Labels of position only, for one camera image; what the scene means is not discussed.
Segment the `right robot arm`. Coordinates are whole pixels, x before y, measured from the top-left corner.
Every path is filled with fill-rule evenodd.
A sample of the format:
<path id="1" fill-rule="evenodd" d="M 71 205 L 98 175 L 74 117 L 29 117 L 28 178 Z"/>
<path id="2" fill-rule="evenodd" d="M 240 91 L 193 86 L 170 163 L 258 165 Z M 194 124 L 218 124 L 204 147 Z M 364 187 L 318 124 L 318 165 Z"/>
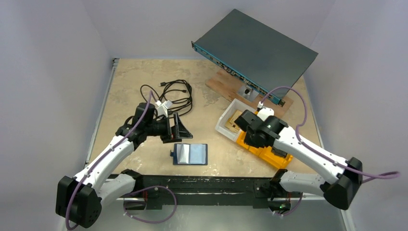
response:
<path id="1" fill-rule="evenodd" d="M 244 143 L 255 148 L 270 147 L 279 154 L 291 154 L 313 170 L 303 174 L 280 169 L 269 183 L 271 197 L 287 193 L 309 193 L 322 196 L 341 210 L 348 210 L 362 184 L 362 162 L 345 159 L 315 145 L 274 115 L 245 110 L 234 121 L 245 132 Z"/>

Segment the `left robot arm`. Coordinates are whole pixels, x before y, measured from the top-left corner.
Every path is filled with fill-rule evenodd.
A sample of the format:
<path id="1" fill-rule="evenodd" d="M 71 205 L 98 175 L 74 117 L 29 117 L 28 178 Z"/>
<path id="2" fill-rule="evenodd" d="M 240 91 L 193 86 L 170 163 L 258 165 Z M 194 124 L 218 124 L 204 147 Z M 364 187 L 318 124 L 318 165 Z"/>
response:
<path id="1" fill-rule="evenodd" d="M 134 115 L 125 120 L 107 147 L 90 164 L 73 177 L 60 179 L 55 210 L 57 215 L 64 217 L 68 231 L 78 226 L 89 228 L 105 205 L 123 195 L 141 194 L 148 198 L 149 190 L 162 188 L 158 184 L 145 185 L 144 176 L 129 169 L 107 182 L 116 167 L 148 137 L 159 137 L 162 143 L 193 138 L 178 113 L 174 113 L 170 119 L 166 114 L 161 114 L 158 106 L 149 102 L 140 103 Z M 155 119 L 155 114 L 161 115 L 161 118 Z"/>

